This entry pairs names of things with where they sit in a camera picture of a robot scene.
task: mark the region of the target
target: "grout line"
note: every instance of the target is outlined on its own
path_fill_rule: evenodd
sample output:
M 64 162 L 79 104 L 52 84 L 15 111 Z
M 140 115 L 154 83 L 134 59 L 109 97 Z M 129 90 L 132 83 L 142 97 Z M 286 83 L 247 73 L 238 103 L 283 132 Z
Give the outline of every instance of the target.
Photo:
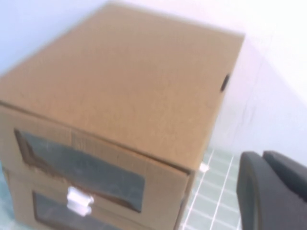
M 240 230 L 240 224 L 241 224 L 241 217 L 239 218 L 239 221 L 238 221 L 238 225 L 236 227 L 236 230 Z
M 219 157 L 215 157 L 214 158 L 215 161 L 218 161 L 219 163 L 225 164 L 225 165 L 229 165 L 229 161 L 225 161 Z
M 224 177 L 224 176 L 226 175 L 226 173 L 220 172 L 220 171 L 218 171 L 218 170 L 216 170 L 216 169 L 213 169 L 213 168 L 211 168 L 210 171 L 211 171 L 212 173 L 214 173 L 214 174 L 216 174 L 216 175 L 219 175 L 219 176 L 222 176 L 222 177 Z
M 232 194 L 232 195 L 236 196 L 236 192 L 233 192 L 233 191 L 231 191 L 231 190 L 229 190 L 227 188 L 224 188 L 224 192 L 227 192 L 229 194 Z
M 217 209 L 218 209 L 218 207 L 219 207 L 219 205 L 220 205 L 220 203 L 221 203 L 222 194 L 223 194 L 223 191 L 224 191 L 224 189 L 225 189 L 226 180 L 227 180 L 227 177 L 228 177 L 228 175 L 229 175 L 230 167 L 231 167 L 231 164 L 232 164 L 232 161 L 233 161 L 233 160 L 234 160 L 234 156 L 232 156 L 231 161 L 230 161 L 230 164 L 229 164 L 229 166 L 228 166 L 227 174 L 226 174 L 226 177 L 225 177 L 225 180 L 224 180 L 224 184 L 223 184 L 223 187 L 222 187 L 222 190 L 221 190 L 221 193 L 220 193 L 219 200 L 218 200 L 218 202 L 217 202 L 217 206 L 216 206 L 216 208 L 215 208 L 215 212 L 214 212 L 213 220 L 212 220 L 212 222 L 211 222 L 210 230 L 212 230 L 213 222 L 214 222 L 215 217 L 216 217 L 216 214 L 217 214 Z
M 204 184 L 207 184 L 207 185 L 209 185 L 209 186 L 211 186 L 211 187 L 214 187 L 214 188 L 217 188 L 217 189 L 221 189 L 222 187 L 220 187 L 220 186 L 218 186 L 218 185 L 216 185 L 216 184 L 213 184 L 213 183 L 211 183 L 211 182 L 209 182 L 209 181 L 203 181 L 203 183 Z
M 195 228 L 193 228 L 192 226 L 190 226 L 190 225 L 186 225 L 185 227 L 184 227 L 184 229 L 183 230 L 198 230 L 198 229 L 195 229 Z
M 233 207 L 230 207 L 230 206 L 225 205 L 225 204 L 222 204 L 222 203 L 220 203 L 220 206 L 222 206 L 222 207 L 228 209 L 229 211 L 232 211 L 232 212 L 235 212 L 235 213 L 237 213 L 237 214 L 240 214 L 240 213 L 239 213 L 239 210 L 237 210 L 237 209 L 235 209 L 235 208 L 233 208 Z
M 205 214 L 205 213 L 203 213 L 203 212 L 200 212 L 200 211 L 198 211 L 198 210 L 196 210 L 196 209 L 192 209 L 192 212 L 195 212 L 195 213 L 201 215 L 202 217 L 205 217 L 205 218 L 210 219 L 211 221 L 213 221 L 213 218 L 210 217 L 210 216 L 208 216 L 208 214 Z M 232 228 L 232 229 L 236 229 L 234 226 L 231 226 L 230 224 L 227 224 L 227 223 L 224 222 L 223 220 L 215 219 L 215 222 L 219 222 L 220 224 L 223 224 L 224 226 L 230 227 L 230 228 Z
M 204 195 L 202 195 L 202 194 L 198 194 L 198 196 L 201 197 L 201 198 L 204 199 L 204 200 L 207 200 L 207 201 L 213 203 L 213 204 L 217 204 L 217 201 L 215 201 L 215 200 L 213 200 L 213 199 L 211 199 L 211 198 L 208 198 L 208 197 L 206 197 L 206 196 L 204 196 Z M 230 207 L 230 206 L 228 206 L 228 205 L 225 205 L 225 204 L 220 203 L 220 206 L 223 206 L 224 208 L 227 208 L 227 209 L 229 209 L 230 211 L 233 211 L 233 212 L 235 212 L 235 213 L 239 213 L 239 210 L 237 210 L 237 209 L 235 209 L 235 208 L 233 208 L 233 207 Z
M 218 223 L 220 223 L 220 224 L 222 224 L 222 225 L 228 227 L 229 229 L 236 230 L 236 228 L 235 228 L 234 226 L 232 226 L 232 225 L 230 225 L 230 224 L 227 224 L 227 223 L 225 223 L 224 221 L 221 221 L 221 220 L 219 220 L 219 219 L 215 219 L 215 222 L 218 222 Z
M 211 183 L 211 182 L 209 182 L 209 181 L 202 181 L 202 183 L 207 184 L 207 185 L 209 185 L 209 186 L 211 186 L 211 187 L 217 188 L 217 189 L 219 189 L 219 190 L 222 189 L 222 187 L 220 187 L 220 186 L 218 186 L 218 185 L 216 185 L 216 184 L 213 184 L 213 183 Z M 227 188 L 224 188 L 224 192 L 227 192 L 227 193 L 229 193 L 229 194 L 232 194 L 232 195 L 236 196 L 236 193 L 235 193 L 235 192 L 233 192 L 233 191 L 231 191 L 231 190 L 229 190 L 229 189 L 227 189 Z
M 211 159 L 212 159 L 213 154 L 214 154 L 214 149 L 212 150 L 211 156 L 210 156 L 210 158 L 209 158 L 209 160 L 208 160 L 208 164 L 207 164 L 208 166 L 210 165 L 210 161 L 211 161 Z M 200 188 L 201 188 L 201 183 L 203 182 L 203 179 L 204 179 L 204 177 L 205 177 L 205 174 L 206 174 L 206 173 L 204 173 L 204 174 L 202 175 L 202 177 L 201 177 L 200 184 L 198 185 L 197 190 L 196 190 L 196 193 L 195 193 L 195 195 L 194 195 L 194 197 L 193 197 L 193 201 L 192 201 L 191 206 L 190 206 L 190 208 L 189 208 L 189 211 L 188 211 L 188 214 L 187 214 L 187 218 L 186 218 L 185 221 L 184 221 L 183 228 L 185 228 L 186 225 L 187 225 L 187 221 L 188 221 L 189 216 L 190 216 L 190 214 L 191 214 L 191 210 L 192 210 L 192 207 L 193 207 L 193 205 L 194 205 L 194 203 L 195 203 L 197 194 L 198 194 L 198 192 L 199 192 L 199 190 L 200 190 Z
M 226 173 L 220 172 L 220 171 L 218 171 L 218 170 L 216 170 L 216 169 L 214 169 L 214 168 L 211 168 L 210 171 L 211 171 L 212 173 L 214 173 L 214 174 L 216 174 L 216 175 L 219 175 L 219 176 L 222 176 L 222 177 L 226 176 Z M 232 180 L 232 181 L 235 181 L 235 182 L 237 181 L 237 178 L 232 177 L 232 176 L 229 176 L 228 179 L 229 179 L 229 180 Z
M 196 209 L 192 209 L 191 210 L 192 212 L 195 212 L 195 213 L 197 213 L 197 214 L 199 214 L 199 215 L 201 215 L 201 216 L 203 216 L 203 217 L 205 217 L 205 218 L 207 218 L 207 219 L 211 219 L 212 220 L 212 217 L 210 217 L 208 214 L 206 214 L 206 213 L 203 213 L 203 212 L 200 212 L 200 211 L 198 211 L 198 210 L 196 210 Z

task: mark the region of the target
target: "white wall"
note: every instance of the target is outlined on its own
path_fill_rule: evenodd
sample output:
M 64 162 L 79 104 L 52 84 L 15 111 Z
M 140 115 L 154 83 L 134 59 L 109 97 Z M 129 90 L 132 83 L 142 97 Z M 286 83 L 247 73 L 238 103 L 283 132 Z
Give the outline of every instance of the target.
M 245 31 L 211 145 L 278 150 L 307 165 L 307 16 L 299 0 L 126 0 Z M 0 74 L 87 17 L 105 0 L 0 0 Z

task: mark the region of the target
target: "box lid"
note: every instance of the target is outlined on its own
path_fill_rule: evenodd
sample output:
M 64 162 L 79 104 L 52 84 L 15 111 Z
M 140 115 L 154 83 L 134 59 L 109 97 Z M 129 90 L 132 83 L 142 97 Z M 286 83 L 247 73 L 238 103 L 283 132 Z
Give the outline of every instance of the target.
M 242 41 L 111 2 L 0 78 L 0 102 L 195 170 Z

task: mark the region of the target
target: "cardboard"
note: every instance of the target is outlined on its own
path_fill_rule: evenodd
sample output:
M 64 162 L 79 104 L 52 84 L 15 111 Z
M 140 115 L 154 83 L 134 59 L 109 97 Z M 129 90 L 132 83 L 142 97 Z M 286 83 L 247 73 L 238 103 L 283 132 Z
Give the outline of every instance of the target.
M 30 191 L 50 188 L 46 195 L 56 199 L 73 185 L 92 194 L 107 219 L 127 221 L 124 230 L 131 223 L 178 229 L 242 42 L 239 34 L 111 1 L 1 77 L 0 160 L 16 178 L 8 181 L 17 219 L 41 226 L 26 211 Z M 73 168 L 54 166 L 61 163 Z M 101 164 L 119 176 L 93 174 Z M 134 178 L 142 203 L 101 192 L 97 177 L 117 178 L 116 185 Z
M 0 132 L 0 139 L 3 140 L 0 143 L 0 149 L 4 153 L 0 156 L 2 165 L 6 169 L 21 175 L 22 178 L 31 178 L 36 183 L 59 188 L 64 193 L 67 191 L 68 186 L 75 185 L 76 181 L 68 181 L 63 177 L 52 176 L 41 168 L 38 169 L 37 167 L 34 168 L 33 165 L 25 164 L 14 130 L 27 131 L 33 135 L 71 146 L 74 149 L 96 156 L 97 159 L 137 173 L 145 179 L 141 213 L 95 195 L 97 205 L 107 207 L 109 211 L 117 215 L 124 216 L 153 229 L 173 229 L 189 180 L 189 175 L 186 172 L 87 134 L 82 134 L 74 129 L 68 131 L 61 125 L 25 115 L 18 111 L 12 111 L 8 108 L 0 108 L 0 126 L 3 131 Z
M 195 170 L 242 41 L 112 2 L 0 78 L 0 101 Z
M 39 219 L 37 219 L 35 216 L 35 202 L 33 196 L 33 193 L 38 193 L 56 201 L 59 204 L 66 205 L 67 191 L 66 193 L 61 193 L 41 184 L 32 184 L 31 181 L 21 179 L 4 168 L 3 174 L 5 175 L 9 189 L 11 191 L 15 218 L 18 222 L 40 230 L 69 229 L 61 226 L 49 227 L 47 223 L 42 223 Z M 126 218 L 118 217 L 108 212 L 108 210 L 101 209 L 95 205 L 92 205 L 92 213 L 90 216 L 102 223 L 109 224 L 121 230 L 152 230 L 151 228 L 139 225 Z

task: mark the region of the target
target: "green tile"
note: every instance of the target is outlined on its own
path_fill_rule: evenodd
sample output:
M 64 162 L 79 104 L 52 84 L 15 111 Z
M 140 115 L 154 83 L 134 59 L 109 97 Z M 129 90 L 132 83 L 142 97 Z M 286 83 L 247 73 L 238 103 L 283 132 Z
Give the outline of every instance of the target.
M 221 224 L 220 222 L 214 221 L 212 225 L 212 230 L 232 230 L 233 228 L 230 228 L 228 226 L 225 226 L 224 224 Z
M 187 203 L 187 206 L 190 208 L 191 205 L 192 205 L 192 202 L 193 202 L 193 199 L 194 199 L 194 196 L 195 194 L 191 194 L 189 199 L 188 199 L 188 203 Z
M 14 215 L 8 210 L 8 207 L 0 206 L 0 228 L 6 229 L 14 221 Z
M 211 154 L 212 151 L 213 151 L 213 148 L 210 147 L 210 146 L 208 146 L 207 149 L 206 149 L 206 152 L 209 153 L 209 154 Z
M 187 221 L 187 225 L 191 226 L 196 230 L 210 229 L 211 219 L 206 218 L 195 211 L 190 212 L 190 216 Z
M 192 187 L 192 194 L 196 193 L 200 183 L 201 183 L 201 180 L 196 178 L 194 181 L 193 187 Z
M 227 178 L 225 183 L 225 189 L 236 193 L 236 181 L 230 178 Z
M 239 167 L 240 165 L 240 156 L 234 156 L 233 160 L 232 160 L 232 165 L 235 167 Z
M 229 170 L 229 177 L 236 179 L 238 178 L 238 174 L 239 174 L 239 169 L 233 165 L 231 165 L 230 170 Z
M 212 217 L 212 218 L 214 216 L 216 207 L 217 207 L 217 203 L 208 201 L 199 195 L 196 196 L 196 199 L 193 205 L 194 210 L 204 213 L 207 216 Z
M 14 223 L 12 227 L 10 228 L 10 230 L 33 230 L 33 228 L 30 228 L 22 224 Z
M 186 210 L 184 210 L 183 216 L 182 216 L 182 222 L 185 222 L 187 217 L 188 217 L 188 213 L 189 213 L 189 208 L 186 208 Z
M 219 172 L 221 174 L 226 175 L 227 171 L 228 171 L 228 168 L 229 168 L 229 164 L 221 162 L 218 159 L 212 157 L 211 161 L 209 163 L 209 167 L 210 167 L 210 169 L 214 169 L 215 171 L 217 171 L 217 172 Z
M 208 197 L 209 199 L 218 202 L 222 188 L 213 187 L 206 183 L 201 183 L 199 194 Z
M 236 197 L 236 194 L 230 194 L 224 191 L 221 197 L 221 203 L 239 210 L 238 199 Z
M 236 228 L 240 219 L 240 214 L 223 206 L 219 206 L 215 218 Z
M 221 161 L 230 162 L 233 154 L 223 150 L 215 149 L 212 158 L 220 159 Z
M 202 176 L 203 176 L 203 172 L 201 172 L 201 171 L 198 171 L 197 173 L 196 173 L 196 179 L 201 179 L 202 178 Z
M 204 177 L 204 181 L 207 181 L 217 187 L 220 187 L 222 188 L 223 187 L 223 184 L 224 184 L 224 181 L 225 181 L 225 176 L 222 176 L 222 175 L 219 175 L 219 174 L 216 174 L 212 171 L 210 171 L 210 169 L 206 172 L 205 174 L 205 177 Z
M 211 156 L 211 154 L 209 154 L 209 153 L 205 153 L 205 155 L 203 156 L 203 162 L 205 164 L 209 163 L 210 156 Z

